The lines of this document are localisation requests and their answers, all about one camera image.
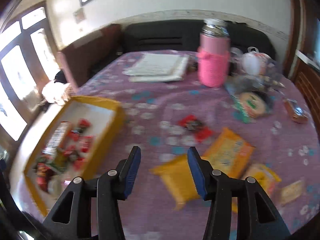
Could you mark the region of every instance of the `open cardboard box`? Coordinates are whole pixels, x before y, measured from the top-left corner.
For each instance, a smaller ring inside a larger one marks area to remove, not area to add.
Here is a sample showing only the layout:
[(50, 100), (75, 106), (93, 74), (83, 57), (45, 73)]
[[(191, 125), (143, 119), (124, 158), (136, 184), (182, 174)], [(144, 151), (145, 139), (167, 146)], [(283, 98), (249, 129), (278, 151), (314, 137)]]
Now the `open cardboard box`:
[(73, 170), (72, 166), (69, 165), (67, 172), (61, 175), (62, 183), (63, 180), (73, 179), (77, 176), (91, 179), (95, 175), (101, 159), (107, 153), (114, 136), (123, 125), (124, 111), (120, 102), (111, 99), (75, 96), (71, 97), (70, 101), (65, 104), (53, 119), (33, 150), (23, 171), (31, 196), (44, 217), (47, 216), (56, 199), (40, 189), (36, 183), (36, 173), (33, 167), (60, 122), (69, 121), (75, 126), (81, 118), (85, 118), (91, 123), (91, 127), (85, 131), (84, 135), (93, 135), (94, 141), (90, 151), (87, 153), (88, 161), (84, 163), (79, 171)]

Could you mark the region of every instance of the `brown sofa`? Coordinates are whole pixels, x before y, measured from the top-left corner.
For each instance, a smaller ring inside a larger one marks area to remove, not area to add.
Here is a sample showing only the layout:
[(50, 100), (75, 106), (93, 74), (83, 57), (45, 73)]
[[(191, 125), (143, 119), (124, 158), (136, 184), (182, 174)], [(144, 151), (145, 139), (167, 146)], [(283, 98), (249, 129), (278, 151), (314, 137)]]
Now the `brown sofa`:
[(116, 58), (120, 42), (121, 25), (111, 24), (87, 34), (58, 52), (58, 64), (74, 92)]

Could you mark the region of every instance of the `silver screw head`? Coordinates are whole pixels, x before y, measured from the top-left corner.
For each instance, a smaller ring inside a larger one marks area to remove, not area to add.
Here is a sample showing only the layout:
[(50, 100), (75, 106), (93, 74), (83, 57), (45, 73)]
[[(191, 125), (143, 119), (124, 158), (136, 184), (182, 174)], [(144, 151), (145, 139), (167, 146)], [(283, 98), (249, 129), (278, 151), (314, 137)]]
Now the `silver screw head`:
[(249, 183), (255, 183), (255, 182), (256, 182), (256, 179), (253, 178), (253, 177), (248, 177), (248, 178), (247, 178), (247, 181), (248, 181)]
[(221, 175), (221, 171), (220, 171), (220, 170), (213, 170), (213, 171), (212, 171), (212, 174), (213, 174), (214, 176), (220, 176), (220, 175)]
[(108, 175), (109, 176), (115, 176), (115, 175), (117, 175), (117, 171), (116, 170), (110, 170), (110, 171), (108, 171)]
[(76, 177), (73, 179), (73, 183), (78, 184), (82, 181), (82, 179), (80, 177)]

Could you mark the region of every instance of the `floral tablecloth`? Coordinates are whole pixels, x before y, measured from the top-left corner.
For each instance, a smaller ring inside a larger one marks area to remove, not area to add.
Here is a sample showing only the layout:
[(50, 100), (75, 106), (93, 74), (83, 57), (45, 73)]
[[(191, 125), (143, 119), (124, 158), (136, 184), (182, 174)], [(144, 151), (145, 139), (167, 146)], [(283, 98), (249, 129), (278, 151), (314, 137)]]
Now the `floral tablecloth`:
[[(189, 54), (172, 50), (155, 53)], [(229, 127), (256, 147), (252, 163), (263, 163), (281, 178), (279, 187), (304, 179), (306, 190), (297, 200), (278, 209), (291, 233), (310, 220), (319, 209), (320, 151), (317, 133), (310, 116), (308, 124), (290, 120), (281, 95), (272, 95), (275, 107), (270, 116), (244, 124), (234, 109), (233, 101), (224, 88), (212, 89), (200, 84), (197, 73), (190, 73), (184, 81), (170, 83), (132, 83), (122, 74), (141, 58), (143, 52), (119, 57), (89, 80), (79, 95), (113, 98), (122, 102), (127, 114), (126, 124), (117, 135), (111, 149), (101, 160), (99, 174), (115, 168), (119, 160), (128, 156), (132, 146), (141, 148), (142, 159), (133, 192), (126, 201), (119, 201), (119, 210), (126, 239), (202, 239), (209, 213), (209, 202), (193, 200), (179, 211), (175, 201), (158, 176), (149, 169), (167, 162), (176, 155), (196, 146), (200, 154), (217, 136), (196, 143), (193, 136), (177, 125), (178, 120), (194, 114), (219, 134)], [(309, 113), (297, 88), (286, 78), (282, 83), (288, 98), (295, 99)], [(43, 220), (31, 200), (23, 179), (20, 180), (21, 206), (39, 220)], [(93, 216), (92, 230), (96, 231)], [(233, 214), (230, 239), (236, 239), (236, 216)]]

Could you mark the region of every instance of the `stack of paper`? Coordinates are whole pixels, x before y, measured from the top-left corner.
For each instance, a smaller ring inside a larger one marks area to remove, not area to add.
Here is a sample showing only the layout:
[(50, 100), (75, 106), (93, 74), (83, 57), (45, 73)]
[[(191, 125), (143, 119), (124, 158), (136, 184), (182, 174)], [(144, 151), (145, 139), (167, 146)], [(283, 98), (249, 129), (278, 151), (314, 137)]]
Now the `stack of paper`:
[(189, 56), (170, 54), (145, 54), (123, 74), (132, 76), (132, 82), (168, 82), (183, 79)]

